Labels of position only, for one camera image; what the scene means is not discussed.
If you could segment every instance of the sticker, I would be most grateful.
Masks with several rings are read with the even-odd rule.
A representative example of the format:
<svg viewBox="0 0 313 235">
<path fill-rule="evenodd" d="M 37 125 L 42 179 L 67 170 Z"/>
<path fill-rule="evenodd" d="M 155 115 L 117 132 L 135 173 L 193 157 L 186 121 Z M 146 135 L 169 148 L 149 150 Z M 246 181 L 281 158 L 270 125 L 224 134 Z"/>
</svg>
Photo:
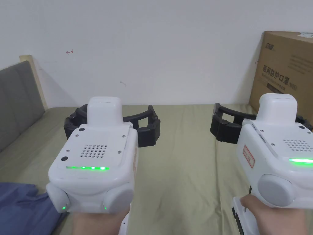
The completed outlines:
<svg viewBox="0 0 313 235">
<path fill-rule="evenodd" d="M 137 146 L 136 146 L 136 149 L 135 149 L 135 155 L 134 155 L 134 163 L 133 163 L 133 170 L 134 170 L 134 178 L 136 177 L 136 160 L 137 160 Z"/>
<path fill-rule="evenodd" d="M 249 149 L 247 148 L 247 146 L 244 146 L 244 150 L 242 152 L 244 154 L 244 157 L 247 159 L 249 165 L 251 166 L 251 168 L 254 167 L 255 164 L 255 159 L 252 156 L 252 154 L 250 153 Z"/>
<path fill-rule="evenodd" d="M 313 33 L 301 33 L 298 36 L 304 38 L 313 38 Z"/>
</svg>

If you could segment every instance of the cardboard box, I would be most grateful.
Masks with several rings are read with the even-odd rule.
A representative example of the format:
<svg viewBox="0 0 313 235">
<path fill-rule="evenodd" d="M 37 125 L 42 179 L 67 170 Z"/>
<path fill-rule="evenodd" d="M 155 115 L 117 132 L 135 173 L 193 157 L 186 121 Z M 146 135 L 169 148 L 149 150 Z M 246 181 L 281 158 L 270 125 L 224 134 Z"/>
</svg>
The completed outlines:
<svg viewBox="0 0 313 235">
<path fill-rule="evenodd" d="M 298 115 L 313 124 L 313 34 L 264 32 L 249 104 L 259 110 L 265 93 L 291 94 Z"/>
</svg>

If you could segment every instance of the gray upholstered headboard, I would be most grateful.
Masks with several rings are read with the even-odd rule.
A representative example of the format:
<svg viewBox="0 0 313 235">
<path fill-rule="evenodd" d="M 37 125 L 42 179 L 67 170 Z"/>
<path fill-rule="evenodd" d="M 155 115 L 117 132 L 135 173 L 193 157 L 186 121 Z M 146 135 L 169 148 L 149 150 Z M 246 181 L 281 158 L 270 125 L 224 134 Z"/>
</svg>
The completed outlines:
<svg viewBox="0 0 313 235">
<path fill-rule="evenodd" d="M 0 152 L 44 112 L 29 61 L 0 71 Z"/>
</svg>

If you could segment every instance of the white knob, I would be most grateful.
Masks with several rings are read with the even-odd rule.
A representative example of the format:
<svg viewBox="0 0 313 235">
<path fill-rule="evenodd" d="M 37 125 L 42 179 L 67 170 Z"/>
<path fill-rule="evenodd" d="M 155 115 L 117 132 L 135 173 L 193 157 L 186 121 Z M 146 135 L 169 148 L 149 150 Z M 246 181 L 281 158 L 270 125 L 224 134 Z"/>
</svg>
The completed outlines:
<svg viewBox="0 0 313 235">
<path fill-rule="evenodd" d="M 134 197 L 134 187 L 130 183 L 107 191 L 103 200 L 103 207 L 108 213 L 119 213 L 126 210 Z"/>
<path fill-rule="evenodd" d="M 261 196 L 274 206 L 288 206 L 295 199 L 291 182 L 275 175 L 262 175 L 258 190 Z"/>
<path fill-rule="evenodd" d="M 51 183 L 47 184 L 46 190 L 57 212 L 64 213 L 70 208 L 69 197 L 64 190 Z"/>
</svg>

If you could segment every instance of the finger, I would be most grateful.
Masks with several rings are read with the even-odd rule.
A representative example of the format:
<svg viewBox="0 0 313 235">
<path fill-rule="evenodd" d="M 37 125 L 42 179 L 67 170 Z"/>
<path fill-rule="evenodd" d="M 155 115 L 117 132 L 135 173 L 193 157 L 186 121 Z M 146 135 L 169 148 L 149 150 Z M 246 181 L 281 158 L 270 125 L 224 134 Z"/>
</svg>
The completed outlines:
<svg viewBox="0 0 313 235">
<path fill-rule="evenodd" d="M 125 218 L 125 216 L 129 213 L 131 207 L 129 206 L 126 210 L 120 212 L 117 214 L 118 217 L 122 218 L 122 220 Z"/>
<path fill-rule="evenodd" d="M 248 208 L 254 216 L 260 211 L 267 210 L 270 207 L 261 202 L 256 196 L 248 194 L 240 199 L 241 205 Z"/>
</svg>

